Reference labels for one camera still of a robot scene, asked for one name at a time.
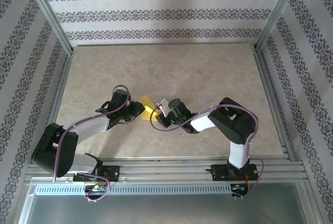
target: metal frame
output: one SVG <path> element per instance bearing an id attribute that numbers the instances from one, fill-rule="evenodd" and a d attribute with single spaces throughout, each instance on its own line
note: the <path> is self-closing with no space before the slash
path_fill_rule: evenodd
<path id="1" fill-rule="evenodd" d="M 67 56 L 65 67 L 63 68 L 63 73 L 62 73 L 61 78 L 60 78 L 56 98 L 54 100 L 54 104 L 52 106 L 51 114 L 50 114 L 50 117 L 48 119 L 47 124 L 54 123 L 57 120 L 57 115 L 58 115 L 58 112 L 59 112 L 59 109 L 60 109 L 62 95 L 63 95 L 63 92 L 65 90 L 65 85 L 66 85 L 66 82 L 67 82 L 69 70 L 70 70 L 70 67 L 72 65 L 73 55 L 74 55 L 74 51 L 72 51 Z"/>
<path id="2" fill-rule="evenodd" d="M 275 22 L 277 21 L 277 19 L 280 17 L 283 9 L 285 8 L 285 6 L 287 5 L 289 0 L 278 0 L 270 17 L 267 20 L 267 23 L 264 26 L 264 29 L 261 31 L 261 34 L 258 38 L 257 41 L 257 46 L 258 49 L 261 49 L 262 46 L 265 44 L 266 39 L 268 38 L 269 34 L 271 33 Z"/>
<path id="3" fill-rule="evenodd" d="M 56 33 L 58 39 L 60 40 L 63 48 L 65 49 L 67 54 L 71 54 L 73 51 L 73 47 L 71 43 L 69 42 L 66 33 L 62 29 L 62 26 L 60 25 L 56 14 L 53 12 L 53 9 L 51 8 L 49 2 L 47 0 L 36 0 L 44 13 L 46 19 L 50 23 L 53 31 Z"/>
<path id="4" fill-rule="evenodd" d="M 47 20 L 49 20 L 57 37 L 69 55 L 65 64 L 60 85 L 57 91 L 54 106 L 51 111 L 49 123 L 57 118 L 63 91 L 65 89 L 70 65 L 73 58 L 73 47 L 66 37 L 47 0 L 37 0 Z M 269 17 L 255 47 L 252 51 L 258 66 L 260 78 L 270 106 L 270 111 L 277 129 L 280 144 L 283 150 L 281 156 L 265 156 L 265 168 L 259 183 L 293 182 L 296 184 L 303 211 L 308 223 L 323 223 L 318 205 L 305 167 L 302 161 L 296 161 L 289 143 L 283 120 L 279 113 L 274 91 L 270 84 L 267 71 L 263 65 L 261 52 L 267 37 L 288 0 L 278 0 Z M 225 164 L 228 157 L 124 157 L 104 160 L 105 165 L 120 166 L 119 181 L 112 183 L 109 194 L 202 194 L 202 193 L 229 193 L 229 182 L 212 181 L 206 169 L 212 164 Z M 261 163 L 253 161 L 258 170 Z M 59 178 L 52 183 L 52 175 L 38 166 L 31 164 L 24 180 L 23 190 L 20 194 L 13 223 L 26 223 L 36 194 L 73 195 L 82 194 L 83 185 L 73 184 L 71 174 Z"/>

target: vent grille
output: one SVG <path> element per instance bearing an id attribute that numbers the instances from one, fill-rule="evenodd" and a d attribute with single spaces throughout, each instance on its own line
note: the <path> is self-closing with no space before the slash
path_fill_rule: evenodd
<path id="1" fill-rule="evenodd" d="M 79 195 L 83 185 L 37 185 L 38 195 Z M 230 184 L 214 185 L 111 185 L 110 195 L 229 194 Z"/>

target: yellow object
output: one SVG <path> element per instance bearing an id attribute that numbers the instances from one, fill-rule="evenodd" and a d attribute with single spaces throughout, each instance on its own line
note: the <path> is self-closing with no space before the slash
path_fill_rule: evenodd
<path id="1" fill-rule="evenodd" d="M 151 102 L 151 100 L 147 97 L 147 95 L 143 95 L 143 96 L 139 99 L 139 102 L 142 103 L 142 104 L 144 105 L 144 107 L 145 107 L 145 111 L 144 111 L 143 113 L 141 113 L 141 115 L 140 115 L 141 118 L 142 118 L 143 120 L 149 120 L 150 115 L 151 115 L 152 111 L 155 109 L 156 106 L 154 105 L 153 102 Z M 154 112 L 154 114 L 152 115 L 151 120 L 157 122 L 157 120 L 156 120 L 156 116 L 159 115 L 159 114 L 161 114 L 161 113 L 162 113 L 162 111 L 160 111 L 160 110 L 156 110 L 156 111 Z"/>

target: floral striped wallpaper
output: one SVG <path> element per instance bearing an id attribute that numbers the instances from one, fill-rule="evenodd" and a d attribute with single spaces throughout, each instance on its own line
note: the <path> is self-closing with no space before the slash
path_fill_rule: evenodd
<path id="1" fill-rule="evenodd" d="M 72 45 L 255 43 L 277 0 L 48 0 Z"/>
<path id="2" fill-rule="evenodd" d="M 295 154 L 333 223 L 333 0 L 289 0 L 263 48 Z"/>
<path id="3" fill-rule="evenodd" d="M 0 223 L 11 223 L 67 54 L 36 0 L 0 0 L 0 33 Z"/>

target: mounting plate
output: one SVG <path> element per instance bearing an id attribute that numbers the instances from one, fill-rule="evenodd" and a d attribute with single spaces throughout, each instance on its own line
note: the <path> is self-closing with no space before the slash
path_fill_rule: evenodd
<path id="1" fill-rule="evenodd" d="M 119 179 L 119 170 L 120 166 L 115 165 L 103 165 L 101 171 L 98 173 L 99 175 L 107 178 L 111 182 L 117 182 Z M 95 178 L 95 177 L 88 177 L 83 175 L 74 175 L 73 182 L 105 182 L 102 179 Z"/>
<path id="2" fill-rule="evenodd" d="M 255 164 L 248 164 L 244 173 L 237 178 L 230 177 L 228 165 L 226 164 L 213 164 L 211 169 L 207 169 L 207 171 L 211 172 L 213 181 L 245 181 L 245 174 L 249 176 L 249 181 L 258 179 L 258 171 Z"/>

